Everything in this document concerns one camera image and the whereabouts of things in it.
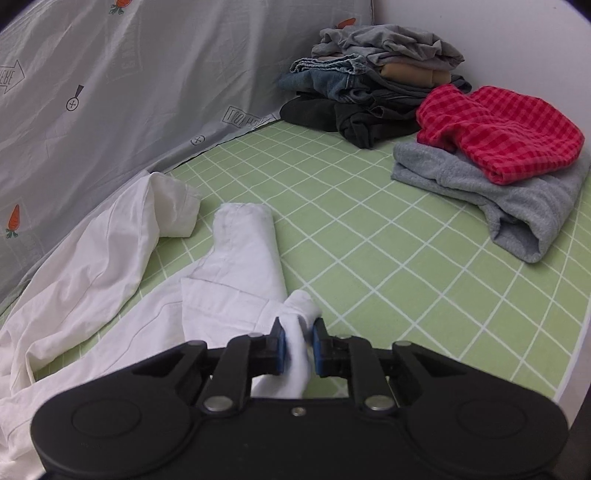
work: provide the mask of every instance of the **gray fabric wall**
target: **gray fabric wall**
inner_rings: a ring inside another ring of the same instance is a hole
[[[370,0],[112,4],[37,1],[0,33],[0,303],[134,174],[277,118],[322,28],[371,23]]]

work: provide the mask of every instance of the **green checkered sheet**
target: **green checkered sheet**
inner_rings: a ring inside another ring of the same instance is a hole
[[[494,245],[480,210],[391,181],[392,142],[360,150],[337,133],[276,122],[219,145],[169,174],[204,196],[190,238],[163,238],[119,316],[38,372],[90,349],[169,275],[212,246],[222,202],[274,214],[289,291],[307,290],[331,334],[375,347],[408,339],[557,397],[586,331],[591,293],[591,186],[542,262]],[[313,378],[307,396],[346,395]]]

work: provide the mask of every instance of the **denim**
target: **denim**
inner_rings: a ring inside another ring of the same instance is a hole
[[[452,76],[452,84],[468,93],[472,86],[459,75]],[[376,95],[381,102],[401,102],[419,106],[433,89],[413,87],[386,80],[374,69],[353,75],[337,70],[313,68],[302,72],[286,73],[277,82],[282,90],[319,93],[341,103],[372,105]]]
[[[344,57],[336,57],[331,60],[319,60],[312,58],[304,58],[296,60],[291,64],[290,72],[297,73],[305,70],[333,70],[341,73],[350,73],[351,75],[360,75],[366,73],[370,67],[367,61],[357,54],[347,55]]]

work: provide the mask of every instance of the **metal screw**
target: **metal screw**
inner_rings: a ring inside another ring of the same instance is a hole
[[[365,405],[373,411],[384,411],[393,408],[396,402],[386,395],[372,395],[365,399]]]
[[[216,395],[215,397],[209,397],[203,402],[203,406],[212,412],[230,410],[234,402],[231,398],[225,397],[224,395]]]
[[[293,407],[291,409],[291,414],[294,417],[303,417],[306,415],[306,409],[304,407]]]

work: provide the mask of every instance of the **red checkered shirt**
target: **red checkered shirt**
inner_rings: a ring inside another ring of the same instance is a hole
[[[471,95],[440,86],[417,110],[417,121],[419,143],[459,148],[499,185],[567,167],[584,143],[581,130],[549,103],[490,86]]]

